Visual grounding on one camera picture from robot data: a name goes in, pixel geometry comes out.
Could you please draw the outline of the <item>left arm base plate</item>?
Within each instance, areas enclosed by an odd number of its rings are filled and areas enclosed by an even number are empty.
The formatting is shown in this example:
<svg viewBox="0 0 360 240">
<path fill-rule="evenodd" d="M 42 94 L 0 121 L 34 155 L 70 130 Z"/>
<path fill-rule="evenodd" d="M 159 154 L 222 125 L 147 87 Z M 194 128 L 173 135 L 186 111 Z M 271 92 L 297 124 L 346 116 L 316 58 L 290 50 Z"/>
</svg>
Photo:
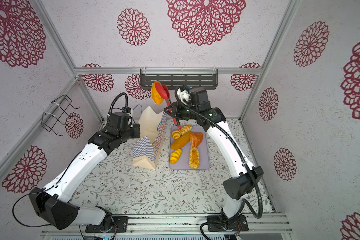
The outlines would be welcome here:
<svg viewBox="0 0 360 240">
<path fill-rule="evenodd" d="M 106 216 L 100 225 L 87 225 L 86 233 L 125 233 L 129 217 Z"/>
</svg>

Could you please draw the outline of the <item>blue checkered paper bag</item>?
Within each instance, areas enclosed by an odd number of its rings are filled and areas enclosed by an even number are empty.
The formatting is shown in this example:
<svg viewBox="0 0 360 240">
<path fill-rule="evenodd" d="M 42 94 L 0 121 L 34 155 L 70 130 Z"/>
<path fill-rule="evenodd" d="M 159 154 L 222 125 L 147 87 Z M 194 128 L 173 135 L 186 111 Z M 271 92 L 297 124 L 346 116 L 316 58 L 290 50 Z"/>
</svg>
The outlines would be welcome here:
<svg viewBox="0 0 360 240">
<path fill-rule="evenodd" d="M 135 142 L 133 166 L 156 170 L 167 126 L 167 115 L 145 108 L 139 120 L 141 137 Z"/>
</svg>

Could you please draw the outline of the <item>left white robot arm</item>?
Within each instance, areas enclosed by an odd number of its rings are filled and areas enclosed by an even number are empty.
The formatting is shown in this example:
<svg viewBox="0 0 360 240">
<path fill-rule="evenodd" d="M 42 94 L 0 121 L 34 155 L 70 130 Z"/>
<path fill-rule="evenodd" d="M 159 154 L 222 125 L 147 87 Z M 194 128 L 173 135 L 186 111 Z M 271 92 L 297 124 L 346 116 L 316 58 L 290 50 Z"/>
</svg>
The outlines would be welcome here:
<svg viewBox="0 0 360 240">
<path fill-rule="evenodd" d="M 114 226 L 112 213 L 102 207 L 76 206 L 70 200 L 78 186 L 114 149 L 140 138 L 140 126 L 128 113 L 108 114 L 106 126 L 95 133 L 69 166 L 44 188 L 34 188 L 29 198 L 36 215 L 58 230 L 71 225 L 92 225 L 101 232 Z"/>
</svg>

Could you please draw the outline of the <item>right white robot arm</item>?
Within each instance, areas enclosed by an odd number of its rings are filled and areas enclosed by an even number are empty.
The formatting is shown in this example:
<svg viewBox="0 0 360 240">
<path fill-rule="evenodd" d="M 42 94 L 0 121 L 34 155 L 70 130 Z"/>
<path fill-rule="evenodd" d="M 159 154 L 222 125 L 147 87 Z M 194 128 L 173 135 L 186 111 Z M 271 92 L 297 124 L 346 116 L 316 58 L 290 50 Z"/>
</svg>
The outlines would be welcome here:
<svg viewBox="0 0 360 240">
<path fill-rule="evenodd" d="M 164 109 L 176 120 L 197 121 L 222 153 L 231 177 L 223 182 L 228 199 L 223 207 L 225 218 L 240 215 L 244 206 L 257 219 L 263 216 L 263 200 L 259 187 L 264 171 L 254 166 L 232 135 L 226 117 L 219 108 L 213 108 L 204 88 L 178 86 L 176 101 Z"/>
</svg>

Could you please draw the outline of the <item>red kitchen tongs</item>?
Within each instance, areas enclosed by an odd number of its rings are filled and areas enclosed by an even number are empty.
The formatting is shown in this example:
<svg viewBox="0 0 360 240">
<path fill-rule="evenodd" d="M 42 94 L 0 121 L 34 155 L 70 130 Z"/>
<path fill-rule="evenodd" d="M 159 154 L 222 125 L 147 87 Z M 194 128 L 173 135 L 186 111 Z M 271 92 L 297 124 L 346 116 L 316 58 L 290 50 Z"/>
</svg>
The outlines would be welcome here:
<svg viewBox="0 0 360 240">
<path fill-rule="evenodd" d="M 172 104 L 172 101 L 171 101 L 171 97 L 170 97 L 168 88 L 165 85 L 160 84 L 160 82 L 158 82 L 158 81 L 156 81 L 153 86 L 155 86 L 156 91 L 161 96 L 161 98 L 166 101 L 167 106 L 169 107 Z M 180 131 L 182 129 L 182 127 L 181 127 L 180 123 L 178 122 L 178 120 L 173 118 L 173 121 L 174 121 L 174 124 L 177 126 L 178 130 Z"/>
</svg>

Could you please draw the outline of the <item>round golden bun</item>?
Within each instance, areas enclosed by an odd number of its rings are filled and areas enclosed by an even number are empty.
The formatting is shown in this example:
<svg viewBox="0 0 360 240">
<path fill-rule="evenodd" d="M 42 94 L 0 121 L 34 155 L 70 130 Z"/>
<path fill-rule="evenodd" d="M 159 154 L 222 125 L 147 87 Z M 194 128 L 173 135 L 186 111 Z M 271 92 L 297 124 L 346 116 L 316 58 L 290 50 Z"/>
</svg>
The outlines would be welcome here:
<svg viewBox="0 0 360 240">
<path fill-rule="evenodd" d="M 154 101 L 154 103 L 156 105 L 161 105 L 164 101 L 164 99 L 161 97 L 161 95 L 159 94 L 156 84 L 159 84 L 161 86 L 161 84 L 158 81 L 155 81 L 152 84 L 152 88 L 151 88 L 151 95 L 152 95 L 152 99 Z"/>
</svg>

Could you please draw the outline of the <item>oval topped bread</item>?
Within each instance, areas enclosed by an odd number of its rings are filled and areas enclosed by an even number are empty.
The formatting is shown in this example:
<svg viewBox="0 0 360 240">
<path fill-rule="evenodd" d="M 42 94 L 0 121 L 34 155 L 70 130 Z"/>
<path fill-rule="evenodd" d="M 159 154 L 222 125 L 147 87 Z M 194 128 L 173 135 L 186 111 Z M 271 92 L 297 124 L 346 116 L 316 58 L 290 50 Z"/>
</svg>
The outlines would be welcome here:
<svg viewBox="0 0 360 240">
<path fill-rule="evenodd" d="M 197 169 L 200 165 L 200 153 L 197 148 L 190 149 L 189 167 L 191 169 Z"/>
</svg>

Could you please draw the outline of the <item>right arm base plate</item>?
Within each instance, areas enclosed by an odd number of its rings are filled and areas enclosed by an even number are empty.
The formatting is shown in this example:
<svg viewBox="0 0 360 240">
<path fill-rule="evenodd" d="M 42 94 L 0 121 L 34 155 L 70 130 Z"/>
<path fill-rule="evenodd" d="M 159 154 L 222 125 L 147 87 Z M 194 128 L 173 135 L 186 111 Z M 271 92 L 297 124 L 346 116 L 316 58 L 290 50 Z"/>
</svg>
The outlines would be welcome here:
<svg viewBox="0 0 360 240">
<path fill-rule="evenodd" d="M 247 232 L 249 226 L 247 219 L 244 215 L 240 215 L 234 220 L 226 223 L 216 224 L 216 222 L 222 221 L 221 216 L 207 216 L 208 231 L 209 232 Z"/>
</svg>

